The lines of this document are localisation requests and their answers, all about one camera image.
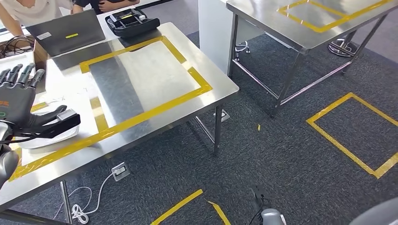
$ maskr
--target open case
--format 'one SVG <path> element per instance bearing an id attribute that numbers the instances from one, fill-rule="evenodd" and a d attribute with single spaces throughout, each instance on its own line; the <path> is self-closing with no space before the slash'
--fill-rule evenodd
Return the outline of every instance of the open case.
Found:
<path id="1" fill-rule="evenodd" d="M 139 9 L 126 9 L 105 17 L 105 21 L 112 32 L 119 37 L 133 37 L 160 26 L 158 18 L 148 19 Z"/>

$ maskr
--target laptop lid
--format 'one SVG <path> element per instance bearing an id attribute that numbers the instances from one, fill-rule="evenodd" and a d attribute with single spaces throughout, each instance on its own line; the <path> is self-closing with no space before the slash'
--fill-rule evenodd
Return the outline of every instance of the laptop lid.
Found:
<path id="1" fill-rule="evenodd" d="M 51 56 L 105 39 L 93 9 L 26 28 Z"/>

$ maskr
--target white shirt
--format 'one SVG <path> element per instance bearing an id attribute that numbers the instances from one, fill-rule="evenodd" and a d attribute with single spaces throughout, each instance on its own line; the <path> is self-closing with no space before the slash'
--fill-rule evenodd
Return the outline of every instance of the white shirt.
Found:
<path id="1" fill-rule="evenodd" d="M 21 5 L 17 0 L 0 2 L 15 20 L 26 27 L 62 17 L 60 7 L 72 9 L 72 0 L 36 0 L 31 8 Z"/>

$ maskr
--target metal table frame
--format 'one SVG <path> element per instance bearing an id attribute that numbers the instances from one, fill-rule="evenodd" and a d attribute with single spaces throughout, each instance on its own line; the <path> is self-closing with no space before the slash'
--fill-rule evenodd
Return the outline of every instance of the metal table frame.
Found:
<path id="1" fill-rule="evenodd" d="M 282 105 L 284 105 L 285 103 L 289 102 L 290 100 L 292 100 L 293 98 L 297 97 L 298 95 L 302 94 L 303 92 L 307 91 L 311 87 L 313 87 L 316 84 L 322 82 L 323 80 L 325 80 L 326 78 L 332 76 L 333 74 L 336 74 L 336 73 L 338 73 L 340 71 L 341 71 L 342 74 L 345 74 L 347 72 L 347 69 L 350 67 L 350 65 L 353 64 L 358 59 L 358 56 L 361 54 L 361 52 L 365 48 L 366 44 L 372 38 L 374 33 L 377 31 L 377 29 L 380 27 L 380 25 L 382 24 L 382 22 L 384 21 L 384 19 L 386 18 L 387 15 L 388 14 L 385 14 L 385 15 L 383 15 L 382 17 L 380 17 L 378 19 L 377 23 L 374 25 L 373 29 L 366 36 L 364 41 L 360 44 L 360 46 L 358 47 L 358 49 L 355 52 L 355 54 L 352 54 L 351 52 L 347 51 L 346 49 L 344 49 L 344 47 L 338 46 L 338 45 L 336 45 L 334 43 L 330 43 L 333 47 L 337 48 L 338 50 L 341 50 L 342 52 L 353 56 L 352 59 L 349 62 L 341 65 L 340 67 L 338 67 L 338 68 L 334 69 L 333 71 L 329 72 L 328 74 L 324 75 L 322 78 L 319 78 L 318 80 L 314 81 L 313 83 L 309 84 L 308 86 L 300 89 L 296 93 L 286 97 L 287 90 L 289 89 L 295 74 L 297 73 L 298 69 L 300 68 L 304 57 L 308 54 L 309 51 L 308 50 L 298 51 L 297 56 L 295 57 L 295 60 L 293 62 L 293 65 L 291 66 L 291 68 L 290 68 L 290 70 L 289 70 L 289 72 L 288 72 L 288 74 L 287 74 L 287 76 L 285 78 L 285 81 L 283 83 L 283 88 L 282 88 L 281 92 L 279 93 L 279 95 L 277 95 L 274 91 L 272 91 L 267 85 L 265 85 L 260 79 L 258 79 L 254 74 L 252 74 L 247 68 L 245 68 L 235 58 L 235 44 L 236 44 L 236 41 L 237 41 L 237 25 L 238 25 L 239 19 L 244 19 L 244 18 L 240 18 L 239 15 L 234 13 L 233 19 L 232 19 L 232 33 L 231 33 L 231 40 L 230 40 L 230 56 L 229 56 L 229 65 L 228 65 L 227 75 L 231 76 L 233 74 L 233 65 L 234 64 L 236 66 L 238 66 L 238 68 L 240 68 L 247 75 L 249 75 L 256 83 L 258 83 L 263 89 L 265 89 L 272 97 L 274 97 L 276 99 L 275 106 L 274 106 L 274 108 L 272 109 L 272 111 L 270 113 L 271 117 L 275 117 L 275 115 L 278 112 L 278 110 L 280 109 L 280 107 Z M 358 28 L 356 28 L 354 31 L 350 31 L 350 33 L 346 37 L 346 43 L 349 43 L 351 41 L 351 39 L 354 36 L 354 34 L 355 34 L 357 29 Z"/>
<path id="2" fill-rule="evenodd" d="M 220 153 L 221 115 L 222 115 L 222 105 L 218 105 L 215 108 L 214 135 L 209 131 L 209 129 L 199 119 L 198 116 L 193 117 L 195 119 L 195 121 L 197 121 L 197 123 L 199 124 L 200 128 L 202 128 L 202 130 L 208 136 L 210 141 L 213 143 L 213 145 L 214 145 L 213 154 L 215 156 L 217 156 Z M 10 221 L 15 221 L 15 222 L 33 224 L 33 225 L 72 225 L 73 221 L 72 221 L 72 214 L 71 214 L 71 209 L 70 209 L 68 191 L 66 188 L 66 180 L 63 180 L 60 182 L 60 188 L 61 188 L 61 195 L 62 195 L 65 217 L 66 217 L 66 221 L 67 221 L 66 223 L 57 221 L 57 220 L 53 220 L 53 219 L 35 216 L 32 214 L 28 214 L 28 213 L 18 212 L 15 210 L 5 210 L 5 211 L 0 212 L 0 218 L 10 220 Z"/>

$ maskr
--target carpet floor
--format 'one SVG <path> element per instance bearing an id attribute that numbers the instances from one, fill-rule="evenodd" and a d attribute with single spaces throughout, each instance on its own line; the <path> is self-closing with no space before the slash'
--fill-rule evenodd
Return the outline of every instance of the carpet floor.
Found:
<path id="1" fill-rule="evenodd" d="M 188 37 L 199 44 L 197 32 Z M 241 63 L 278 93 L 295 52 L 267 36 L 249 45 L 252 53 L 241 54 Z M 312 52 L 289 93 L 344 60 L 326 48 Z M 119 182 L 107 182 L 99 210 L 89 215 L 90 224 L 147 225 L 202 189 L 203 194 L 162 224 L 222 224 L 207 202 L 212 201 L 232 224 L 244 225 L 255 213 L 250 186 L 257 184 L 290 225 L 345 225 L 398 195 L 398 166 L 377 179 L 306 122 L 349 92 L 398 120 L 397 64 L 364 50 L 346 75 L 334 75 L 288 102 L 274 119 L 268 113 L 275 100 L 246 74 L 234 71 L 233 81 L 241 91 L 224 106 L 231 118 L 222 123 L 220 155 L 211 155 L 206 135 L 195 122 L 188 122 L 70 178 L 69 192 L 80 186 L 93 188 L 88 207 L 92 210 L 110 168 L 125 162 L 131 171 Z M 201 119 L 213 130 L 213 112 Z M 397 126 L 353 98 L 315 123 L 373 170 L 397 153 Z M 84 206 L 88 197 L 86 190 L 79 190 L 70 201 Z M 13 209 L 52 218 L 60 202 L 55 185 Z M 57 219 L 64 220 L 62 211 Z"/>

